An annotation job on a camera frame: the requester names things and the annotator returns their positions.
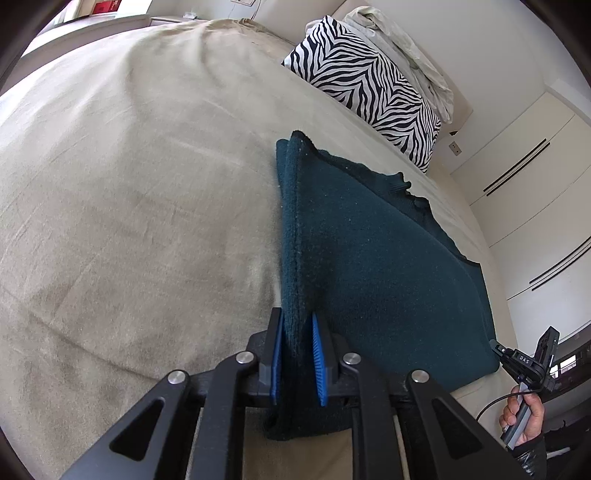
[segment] wall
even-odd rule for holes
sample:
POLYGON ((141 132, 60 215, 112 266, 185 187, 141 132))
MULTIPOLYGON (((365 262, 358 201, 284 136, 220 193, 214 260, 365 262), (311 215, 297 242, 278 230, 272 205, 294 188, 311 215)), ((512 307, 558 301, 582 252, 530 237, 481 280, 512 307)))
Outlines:
POLYGON ((98 0, 82 0, 80 2, 80 6, 78 7, 78 12, 76 16, 78 17, 85 17, 86 15, 90 15, 95 7, 95 3, 98 0))
POLYGON ((591 87, 551 28, 517 0, 497 0, 532 52, 547 89, 591 125, 591 87))
POLYGON ((206 20, 215 18, 252 18, 259 1, 255 0, 251 7, 247 7, 230 0, 178 0, 177 15, 183 15, 193 9, 199 18, 206 20))
POLYGON ((450 76, 474 109, 434 157, 453 171, 498 135, 545 91, 538 64, 498 0, 371 0, 450 76))
POLYGON ((141 14, 151 17, 183 15, 178 13, 178 0, 123 0, 117 10, 117 17, 141 14))

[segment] bed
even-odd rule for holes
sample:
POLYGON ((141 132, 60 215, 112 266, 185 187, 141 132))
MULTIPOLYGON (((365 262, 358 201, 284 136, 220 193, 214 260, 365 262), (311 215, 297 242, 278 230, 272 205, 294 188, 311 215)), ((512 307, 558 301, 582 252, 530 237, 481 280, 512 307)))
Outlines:
MULTIPOLYGON (((249 21, 130 31, 42 67, 0 98, 0 424, 53 479, 165 373, 213 368, 280 297, 275 142, 399 171, 482 266, 496 336, 515 346, 476 219, 367 123, 282 67, 293 45, 249 21)), ((476 414, 503 371, 454 392, 476 414)), ((495 436, 501 406, 481 423, 495 436)), ((273 442, 247 418, 244 478, 350 478, 350 434, 273 442)))

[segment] white wardrobe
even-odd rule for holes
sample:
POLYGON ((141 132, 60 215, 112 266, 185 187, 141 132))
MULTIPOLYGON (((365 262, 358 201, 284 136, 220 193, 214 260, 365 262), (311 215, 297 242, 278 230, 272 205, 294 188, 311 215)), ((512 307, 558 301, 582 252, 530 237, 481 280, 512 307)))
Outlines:
POLYGON ((452 177, 498 263, 519 348, 591 321, 591 127, 545 93, 452 177))

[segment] folded towel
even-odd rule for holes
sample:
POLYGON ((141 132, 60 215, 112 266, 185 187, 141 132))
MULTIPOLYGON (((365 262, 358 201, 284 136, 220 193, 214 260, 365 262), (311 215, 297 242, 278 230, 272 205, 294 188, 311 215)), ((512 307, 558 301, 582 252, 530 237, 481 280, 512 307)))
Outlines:
POLYGON ((402 71, 444 124, 453 120, 453 92, 413 39, 375 7, 357 7, 343 22, 375 44, 402 71))
POLYGON ((448 391, 495 372, 495 337, 480 265, 464 257, 408 192, 383 175, 316 150, 301 132, 277 142, 282 198, 284 347, 276 439, 350 426, 315 397, 310 313, 383 372, 422 368, 448 391))

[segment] black mechanical arm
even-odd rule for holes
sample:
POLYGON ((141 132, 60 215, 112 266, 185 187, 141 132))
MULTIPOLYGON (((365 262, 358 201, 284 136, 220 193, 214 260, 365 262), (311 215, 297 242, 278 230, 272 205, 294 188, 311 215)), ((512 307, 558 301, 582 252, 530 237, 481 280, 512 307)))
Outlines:
MULTIPOLYGON (((316 365, 319 403, 350 411, 354 480, 402 480, 406 464, 413 480, 529 478, 428 372, 384 375, 352 352, 342 336, 330 333, 321 315, 313 321, 315 360, 322 359, 316 365)), ((214 370, 170 372, 62 480, 182 480, 187 470, 190 480, 241 479, 245 408, 281 401, 281 337, 282 313, 275 308, 268 329, 214 370)), ((509 349, 501 354, 504 366, 531 385, 545 378, 540 361, 524 363, 509 349)))

